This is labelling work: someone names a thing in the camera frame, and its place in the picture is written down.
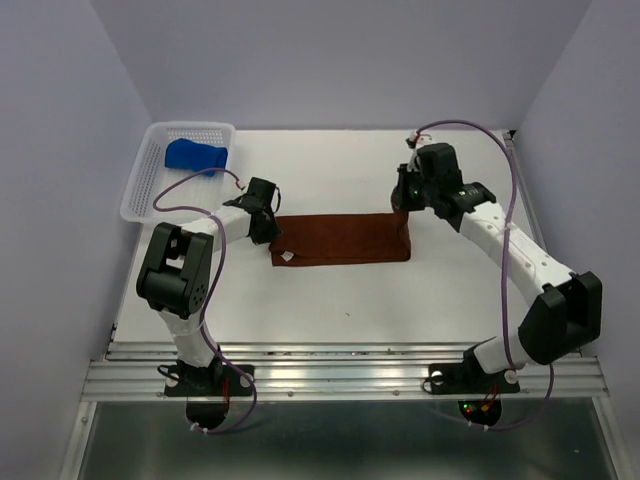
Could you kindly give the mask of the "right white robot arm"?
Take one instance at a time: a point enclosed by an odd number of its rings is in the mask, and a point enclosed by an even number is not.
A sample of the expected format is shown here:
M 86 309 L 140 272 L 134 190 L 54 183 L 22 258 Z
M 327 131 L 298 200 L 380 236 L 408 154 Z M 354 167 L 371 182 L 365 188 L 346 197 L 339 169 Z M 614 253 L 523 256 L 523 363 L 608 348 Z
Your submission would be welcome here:
M 401 212 L 430 208 L 501 269 L 501 285 L 514 285 L 528 311 L 515 331 L 467 349 L 458 363 L 433 364 L 424 384 L 433 395 L 480 394 L 492 387 L 520 390 L 516 371 L 550 365 L 601 334 L 603 285 L 554 260 L 507 218 L 496 196 L 464 181 L 448 143 L 409 143 L 412 156 L 398 169 L 392 205 Z

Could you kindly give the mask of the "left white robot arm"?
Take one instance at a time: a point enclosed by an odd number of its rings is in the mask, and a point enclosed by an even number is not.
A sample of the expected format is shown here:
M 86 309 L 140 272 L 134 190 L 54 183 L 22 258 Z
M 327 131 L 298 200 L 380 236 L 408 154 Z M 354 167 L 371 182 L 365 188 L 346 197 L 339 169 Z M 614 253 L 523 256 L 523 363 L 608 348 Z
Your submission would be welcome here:
M 252 178 L 241 195 L 216 211 L 179 205 L 153 207 L 161 213 L 190 212 L 199 217 L 183 224 L 161 222 L 152 235 L 136 281 L 136 293 L 157 312 L 177 350 L 172 365 L 161 365 L 167 396 L 212 396 L 238 378 L 243 395 L 250 387 L 250 370 L 232 367 L 206 326 L 206 310 L 226 263 L 228 245 L 251 239 L 256 245 L 274 241 L 281 230 L 275 213 L 280 207 L 279 187 Z

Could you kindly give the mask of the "blue towel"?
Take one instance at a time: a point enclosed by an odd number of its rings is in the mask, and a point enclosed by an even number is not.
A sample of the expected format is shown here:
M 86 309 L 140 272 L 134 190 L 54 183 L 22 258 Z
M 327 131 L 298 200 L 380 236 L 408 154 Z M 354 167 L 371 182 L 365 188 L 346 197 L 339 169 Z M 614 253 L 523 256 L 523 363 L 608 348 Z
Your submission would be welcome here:
M 179 138 L 168 144 L 165 150 L 164 166 L 172 170 L 200 172 L 204 176 L 214 177 L 217 169 L 225 169 L 228 160 L 228 149 L 193 142 Z

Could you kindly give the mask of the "brown towel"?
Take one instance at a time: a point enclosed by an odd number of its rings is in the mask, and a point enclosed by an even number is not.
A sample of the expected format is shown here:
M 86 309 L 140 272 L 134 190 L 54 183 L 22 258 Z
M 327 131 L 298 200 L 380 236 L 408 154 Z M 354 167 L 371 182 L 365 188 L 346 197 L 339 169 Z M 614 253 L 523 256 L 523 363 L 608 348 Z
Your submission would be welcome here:
M 406 212 L 290 215 L 269 245 L 274 267 L 405 262 L 411 258 Z

